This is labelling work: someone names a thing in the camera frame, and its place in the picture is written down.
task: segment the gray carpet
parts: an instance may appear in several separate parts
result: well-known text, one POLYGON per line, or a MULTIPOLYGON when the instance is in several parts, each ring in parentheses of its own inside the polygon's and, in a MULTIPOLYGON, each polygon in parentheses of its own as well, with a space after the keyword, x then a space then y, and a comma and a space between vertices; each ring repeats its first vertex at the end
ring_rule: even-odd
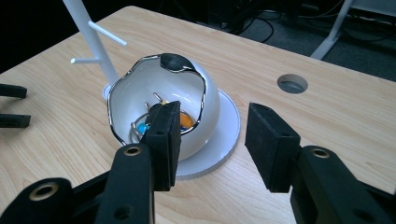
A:
MULTIPOLYGON (((284 15, 273 12, 262 12, 259 17, 267 19, 274 27, 273 35, 265 44, 305 56, 310 56, 327 37, 335 20, 335 17, 299 18, 291 22, 284 15)), ((396 27, 383 24, 348 18, 343 24, 343 34, 323 61, 396 81, 396 27)), ((210 26, 219 29, 216 24, 210 26)), ((271 30, 264 21, 255 20, 240 36, 261 42, 271 30)))

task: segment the bowl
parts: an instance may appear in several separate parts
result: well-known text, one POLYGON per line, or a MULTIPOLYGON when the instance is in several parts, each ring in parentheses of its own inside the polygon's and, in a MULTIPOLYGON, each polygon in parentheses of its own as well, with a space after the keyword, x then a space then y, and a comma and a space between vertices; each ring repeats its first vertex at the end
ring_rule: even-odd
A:
POLYGON ((163 53, 140 59, 112 87, 107 98, 111 131, 122 145, 137 143, 149 128, 148 111, 180 101, 182 161, 201 149, 219 119, 216 84, 198 63, 163 53))

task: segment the wooden table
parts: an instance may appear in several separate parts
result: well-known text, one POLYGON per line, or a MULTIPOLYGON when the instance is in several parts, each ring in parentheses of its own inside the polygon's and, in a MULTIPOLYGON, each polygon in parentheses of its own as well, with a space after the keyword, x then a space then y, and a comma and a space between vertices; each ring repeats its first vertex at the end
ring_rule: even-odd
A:
MULTIPOLYGON (((245 148, 249 102, 272 107, 302 137, 302 146, 336 152, 361 181, 393 193, 396 186, 396 83, 276 49, 137 7, 98 22, 125 39, 103 38, 119 74, 140 58, 173 52, 194 59, 236 103, 241 133, 235 152, 209 175, 177 181, 156 193, 158 223, 292 223, 289 194, 269 193, 245 148), (277 79, 296 74, 307 91, 282 91, 277 79)), ((73 35, 6 71, 0 82, 28 89, 23 100, 0 98, 0 113, 31 114, 26 129, 0 130, 0 213, 17 194, 47 177, 79 185, 110 168, 112 135, 97 64, 73 35)))

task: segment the black object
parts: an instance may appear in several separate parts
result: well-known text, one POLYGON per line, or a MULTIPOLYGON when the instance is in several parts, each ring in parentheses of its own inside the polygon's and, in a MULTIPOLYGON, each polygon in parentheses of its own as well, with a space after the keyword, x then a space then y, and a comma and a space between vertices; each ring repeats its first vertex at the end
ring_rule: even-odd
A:
MULTIPOLYGON (((26 98, 27 89, 21 86, 0 84, 0 96, 26 98)), ((26 128, 30 123, 30 115, 0 114, 0 128, 26 128)))
POLYGON ((246 146, 265 186, 291 193, 297 223, 394 223, 395 195, 362 184, 329 149, 299 146, 274 110, 250 104, 246 146))
POLYGON ((162 105, 140 144, 121 147, 110 171, 74 189, 64 178, 24 189, 0 223, 154 223, 154 190, 175 185, 179 113, 180 102, 162 105))

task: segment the saucer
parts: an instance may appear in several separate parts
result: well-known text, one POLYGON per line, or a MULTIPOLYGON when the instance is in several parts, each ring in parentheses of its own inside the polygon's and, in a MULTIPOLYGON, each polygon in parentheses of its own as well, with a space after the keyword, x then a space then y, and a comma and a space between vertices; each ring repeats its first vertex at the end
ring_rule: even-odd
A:
POLYGON ((219 168, 233 154, 240 131, 239 112, 233 100, 219 90, 219 120, 209 141, 177 165, 177 180, 194 179, 219 168))

